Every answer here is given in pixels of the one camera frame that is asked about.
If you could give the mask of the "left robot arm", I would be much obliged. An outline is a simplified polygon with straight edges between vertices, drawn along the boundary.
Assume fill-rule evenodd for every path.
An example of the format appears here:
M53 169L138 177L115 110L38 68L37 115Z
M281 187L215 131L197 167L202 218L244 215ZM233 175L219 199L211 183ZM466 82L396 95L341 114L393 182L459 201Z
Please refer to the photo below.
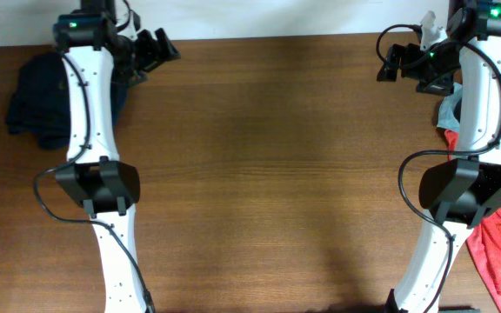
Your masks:
M152 295L137 261L137 169L123 163L115 142L112 88L131 87L180 57L164 29L141 26L111 0L82 1L61 15L54 37L69 89L70 141L66 162L52 169L57 183L84 210L97 238L104 275L105 313L153 312Z

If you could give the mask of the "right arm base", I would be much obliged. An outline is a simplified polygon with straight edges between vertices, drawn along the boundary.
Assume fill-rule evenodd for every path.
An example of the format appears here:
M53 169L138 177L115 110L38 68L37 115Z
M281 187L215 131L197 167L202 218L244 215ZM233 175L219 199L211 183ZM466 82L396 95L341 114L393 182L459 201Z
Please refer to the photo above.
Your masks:
M470 307L441 308L438 313L482 313L480 309Z

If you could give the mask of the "navy blue shorts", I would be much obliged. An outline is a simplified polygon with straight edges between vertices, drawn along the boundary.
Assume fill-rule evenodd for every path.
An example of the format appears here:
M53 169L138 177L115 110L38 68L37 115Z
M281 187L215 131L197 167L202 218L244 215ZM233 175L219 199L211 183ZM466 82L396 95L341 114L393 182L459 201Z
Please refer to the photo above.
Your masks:
M44 150L70 144L70 93L61 54L36 55L20 68L5 124L11 135L32 134Z

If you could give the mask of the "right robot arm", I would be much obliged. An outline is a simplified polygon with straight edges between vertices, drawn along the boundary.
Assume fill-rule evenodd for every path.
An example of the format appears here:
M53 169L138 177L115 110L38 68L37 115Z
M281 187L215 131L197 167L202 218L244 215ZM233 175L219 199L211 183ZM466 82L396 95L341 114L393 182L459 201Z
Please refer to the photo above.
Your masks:
M379 54L380 82L417 82L420 93L449 96L463 78L458 142L429 168L412 211L420 237L403 279L388 295L387 312L435 312L444 282L465 241L501 207L501 3L452 1L445 27L428 12L413 26L417 43Z

